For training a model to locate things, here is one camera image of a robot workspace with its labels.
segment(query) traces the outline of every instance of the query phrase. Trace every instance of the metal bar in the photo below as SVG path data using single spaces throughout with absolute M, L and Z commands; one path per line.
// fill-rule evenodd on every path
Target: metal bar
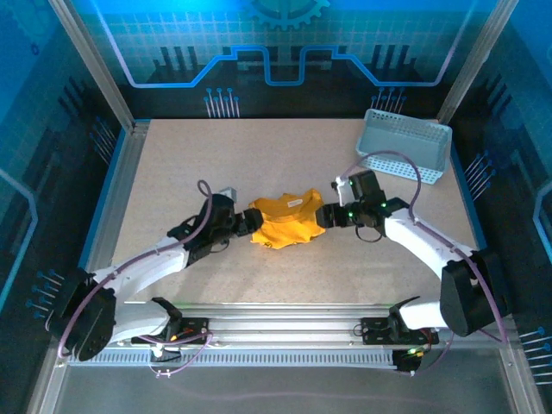
M 500 359 L 505 371 L 506 381 L 510 387 L 513 404 L 517 413 L 530 412 L 533 414 L 545 414 L 543 402 L 532 378 L 529 363 L 525 358 L 518 334 L 509 336 L 509 343 L 500 349 Z
M 56 365 L 57 348 L 57 342 L 52 340 L 27 405 L 27 414 L 53 414 L 54 412 L 66 373 L 66 365 Z
M 80 15 L 70 0 L 48 0 L 48 2 L 60 19 L 61 25 L 85 62 L 117 120 L 127 133 L 131 133 L 135 126 L 135 119 Z
M 387 317 L 389 309 L 383 305 L 363 304 L 194 304 L 181 309 L 186 317 L 210 319 L 211 341 L 215 346 L 229 349 L 410 349 L 410 344 L 362 344 L 354 334 L 354 327 L 363 317 Z M 515 334 L 512 321 L 506 328 Z M 450 332 L 439 332 L 442 339 L 435 348 L 442 348 Z M 496 342 L 480 334 L 455 338 L 455 349 L 495 349 Z
M 499 0 L 499 3 L 487 19 L 485 26 L 480 32 L 474 43 L 472 50 L 460 69 L 460 73 L 450 88 L 450 92 L 445 98 L 437 119 L 439 123 L 448 124 L 460 106 L 462 99 L 466 96 L 467 90 L 472 85 L 475 77 L 489 56 L 494 44 L 499 38 L 502 30 L 511 13 L 518 5 L 519 0 Z
M 164 362 L 157 368 L 178 367 L 187 362 L 198 346 L 180 349 L 181 356 Z M 77 367 L 147 367 L 151 363 L 149 348 L 106 348 L 88 361 L 74 359 L 69 365 Z M 194 367 L 358 367 L 394 370 L 389 349 L 226 349 L 207 348 L 194 361 Z
M 98 231 L 91 243 L 91 254 L 87 263 L 81 264 L 87 269 L 98 269 L 111 264 L 148 127 L 149 122 L 137 122 L 132 135 L 121 144 L 113 181 L 99 218 Z

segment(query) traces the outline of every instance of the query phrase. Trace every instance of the gray plastic basket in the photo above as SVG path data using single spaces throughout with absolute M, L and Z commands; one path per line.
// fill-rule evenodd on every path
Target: gray plastic basket
M 364 132 L 356 144 L 360 156 L 390 149 L 408 156 L 420 170 L 422 181 L 434 184 L 449 167 L 452 129 L 446 125 L 367 110 Z M 366 168 L 416 179 L 412 167 L 394 155 L 376 155 L 362 162 Z

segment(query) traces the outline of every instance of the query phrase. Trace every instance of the wooden table surface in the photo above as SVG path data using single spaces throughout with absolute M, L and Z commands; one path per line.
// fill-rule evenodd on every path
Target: wooden table surface
M 113 263 L 153 246 L 204 202 L 198 179 L 213 191 L 237 190 L 236 211 L 256 198 L 319 190 L 357 159 L 363 121 L 347 119 L 153 120 L 135 176 Z M 410 202 L 416 182 L 377 172 L 388 198 Z M 423 185 L 416 213 L 458 242 L 474 246 L 452 168 Z M 375 230 L 362 230 L 365 237 Z M 367 244 L 353 228 L 330 229 L 303 245 L 272 250 L 250 237 L 211 254 L 133 297 L 183 303 L 390 304 L 438 295 L 438 278 L 417 257 L 384 239 Z

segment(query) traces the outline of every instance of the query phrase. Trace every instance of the yellow cloth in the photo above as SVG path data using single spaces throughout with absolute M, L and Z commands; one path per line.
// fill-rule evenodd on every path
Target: yellow cloth
M 268 248 L 284 248 L 290 244 L 308 243 L 325 229 L 317 225 L 316 212 L 324 202 L 314 188 L 303 196 L 284 194 L 278 200 L 259 198 L 249 207 L 259 209 L 263 224 L 253 233 L 252 243 Z

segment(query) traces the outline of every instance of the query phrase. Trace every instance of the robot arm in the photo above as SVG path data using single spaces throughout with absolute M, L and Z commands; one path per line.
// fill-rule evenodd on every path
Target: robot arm
M 191 266 L 207 256 L 214 246 L 227 244 L 234 236 L 250 235 L 262 225 L 258 210 L 235 214 L 232 198 L 213 194 L 205 226 L 195 237 L 185 241 L 198 229 L 207 211 L 205 202 L 197 216 L 171 229 L 153 247 L 124 264 L 93 273 L 76 269 L 67 274 L 56 295 L 46 328 L 53 336 L 61 338 L 83 300 L 98 285 L 105 283 L 91 296 L 66 338 L 65 346 L 72 355 L 86 361 L 108 343 L 136 336 L 155 336 L 161 341 L 169 341 L 181 328 L 179 310 L 164 298 L 153 298 L 145 304 L 125 304 L 125 301 L 165 276 Z
M 494 321 L 491 307 L 466 257 L 477 265 L 490 286 L 500 315 L 511 312 L 496 254 L 453 241 L 419 218 L 412 221 L 409 205 L 400 198 L 388 200 L 373 171 L 360 172 L 347 180 L 338 177 L 332 186 L 340 203 L 326 204 L 317 212 L 321 227 L 374 228 L 410 250 L 441 280 L 440 300 L 416 297 L 391 308 L 389 322 L 397 336 L 400 330 L 422 328 L 449 328 L 459 336 L 468 336 Z

